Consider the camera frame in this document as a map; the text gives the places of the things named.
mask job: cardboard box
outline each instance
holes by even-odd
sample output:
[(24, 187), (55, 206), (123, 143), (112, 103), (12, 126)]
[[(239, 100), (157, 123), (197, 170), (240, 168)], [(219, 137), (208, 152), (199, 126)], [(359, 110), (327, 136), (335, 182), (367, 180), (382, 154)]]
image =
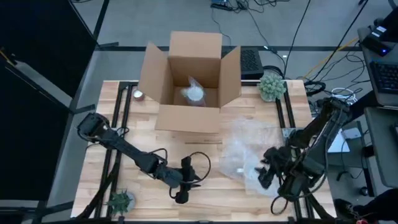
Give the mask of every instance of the cardboard box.
[[(221, 59), (221, 42), (221, 34), (172, 32), (169, 56), (148, 43), (138, 88), (160, 103), (155, 129), (219, 131), (220, 108), (241, 94), (241, 48)], [(206, 107), (182, 96), (189, 76), (204, 87)]]

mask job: keyboard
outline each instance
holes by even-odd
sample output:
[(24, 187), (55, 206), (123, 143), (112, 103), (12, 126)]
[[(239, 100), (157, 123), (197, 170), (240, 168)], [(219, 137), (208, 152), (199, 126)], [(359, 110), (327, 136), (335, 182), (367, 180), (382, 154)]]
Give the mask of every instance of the keyboard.
[[(223, 47), (221, 57), (224, 57), (233, 49), (234, 47)], [(242, 75), (249, 75), (248, 79), (259, 79), (264, 74), (260, 55), (256, 48), (241, 48), (241, 71)]]
[(398, 94), (398, 64), (371, 62), (370, 66), (379, 92)]

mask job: concrete floor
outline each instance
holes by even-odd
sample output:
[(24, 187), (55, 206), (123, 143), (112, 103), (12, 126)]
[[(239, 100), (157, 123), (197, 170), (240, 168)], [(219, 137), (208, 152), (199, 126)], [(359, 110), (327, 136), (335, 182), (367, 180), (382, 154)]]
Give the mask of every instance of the concrete floor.
[[(295, 45), (336, 46), (359, 11), (358, 1), (312, 1), (297, 35)], [(252, 8), (259, 9), (254, 1), (250, 0), (249, 2)], [(103, 0), (75, 4), (92, 32), (102, 4)], [(211, 20), (209, 4), (207, 0), (110, 0), (98, 42), (100, 44), (119, 42), (122, 46), (145, 46), (148, 41), (152, 41), (156, 45), (168, 46), (171, 30), (218, 32), (218, 26)], [(306, 4), (307, 1), (304, 0), (278, 2), (276, 7), (265, 6), (262, 14), (256, 12), (252, 12), (252, 14), (270, 45), (290, 46)], [(357, 36), (357, 28), (368, 26), (373, 23), (375, 18), (384, 17), (390, 12), (391, 8), (387, 1), (370, 0), (344, 42), (348, 42)], [(235, 14), (215, 10), (215, 19), (221, 24), (221, 30), (232, 38), (232, 45), (265, 45), (248, 12), (243, 11)], [(229, 44), (226, 37), (224, 37), (223, 43), (224, 45)], [(292, 52), (286, 77), (294, 79), (305, 75), (330, 53)], [(344, 55), (344, 52), (338, 52), (332, 58), (332, 61)], [(357, 52), (356, 55), (362, 58), (361, 52)], [(275, 55), (269, 52), (260, 52), (260, 56), (263, 65), (277, 65), (282, 68), (282, 62)], [(138, 80), (143, 58), (144, 52), (95, 52), (81, 89), (78, 106), (97, 104), (103, 80)], [(360, 63), (341, 62), (330, 72), (328, 78), (338, 77), (358, 67), (360, 67)], [(353, 77), (358, 74), (359, 71), (347, 77), (327, 82), (326, 89), (347, 87)], [(368, 79), (368, 73), (365, 71), (359, 80)], [(359, 87), (363, 88), (363, 91), (356, 95), (357, 98), (371, 90), (370, 83), (362, 83), (351, 89), (355, 90)], [(324, 96), (319, 94), (310, 100)], [(85, 114), (80, 114), (73, 118), (72, 128), (68, 133), (49, 205), (71, 201), (75, 198), (86, 146), (86, 142), (77, 136), (75, 126), (84, 116)], [(364, 117), (360, 120), (363, 124), (363, 130), (367, 130)], [(376, 169), (373, 169), (373, 174), (376, 178), (376, 192), (380, 194), (386, 188), (381, 184), (374, 159), (371, 159), (370, 163)], [(330, 168), (328, 177), (333, 198), (344, 198), (359, 204), (370, 201), (371, 198), (358, 194), (358, 188), (365, 185), (363, 175), (356, 180), (344, 177), (340, 182), (336, 182), (336, 175), (340, 170), (340, 167)], [(357, 174), (359, 171), (359, 169), (351, 170), (353, 174)], [(49, 215), (44, 221), (65, 220), (69, 216), (70, 211), (65, 211)]]

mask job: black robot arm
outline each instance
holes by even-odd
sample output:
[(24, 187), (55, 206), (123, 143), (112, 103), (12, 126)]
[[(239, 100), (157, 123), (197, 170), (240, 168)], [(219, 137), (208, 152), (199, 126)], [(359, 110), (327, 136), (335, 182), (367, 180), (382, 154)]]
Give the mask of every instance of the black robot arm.
[[(259, 182), (265, 189), (271, 185), (275, 175), (284, 180), (278, 194), (289, 201), (310, 195), (309, 188), (314, 187), (322, 177), (320, 185), (325, 181), (327, 150), (350, 117), (349, 106), (339, 99), (325, 98), (319, 103), (322, 104), (322, 111), (318, 117), (303, 130), (293, 131), (284, 146), (268, 149), (261, 162), (269, 168), (257, 169)], [(296, 148), (301, 153), (294, 157), (292, 151)]]
[[(188, 191), (199, 187), (201, 182), (210, 172), (210, 158), (202, 152), (194, 152), (181, 160), (181, 168), (167, 167), (167, 160), (152, 152), (142, 152), (125, 141), (118, 132), (109, 126), (109, 121), (98, 113), (88, 114), (77, 127), (78, 135), (90, 142), (98, 142), (107, 149), (116, 149), (134, 160), (143, 173), (153, 179), (163, 181), (171, 189), (180, 187), (175, 196), (171, 196), (177, 203), (188, 201)], [(191, 166), (191, 157), (195, 154), (203, 154), (209, 162), (209, 170), (204, 178), (199, 178)]]

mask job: green plant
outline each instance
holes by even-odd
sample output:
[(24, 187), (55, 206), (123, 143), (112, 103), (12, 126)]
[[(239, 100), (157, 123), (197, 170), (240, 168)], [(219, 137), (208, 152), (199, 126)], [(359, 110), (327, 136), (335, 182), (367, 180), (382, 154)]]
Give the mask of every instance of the green plant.
[(264, 101), (275, 101), (275, 99), (280, 99), (286, 92), (284, 82), (285, 80), (283, 80), (280, 75), (265, 73), (260, 78), (260, 83), (257, 84), (261, 98)]
[(112, 215), (116, 215), (117, 213), (123, 215), (123, 213), (128, 212), (127, 207), (129, 206), (131, 200), (132, 199), (130, 199), (127, 195), (127, 190), (125, 190), (124, 192), (122, 191), (120, 194), (113, 192), (112, 199), (109, 200), (106, 204), (112, 207)]

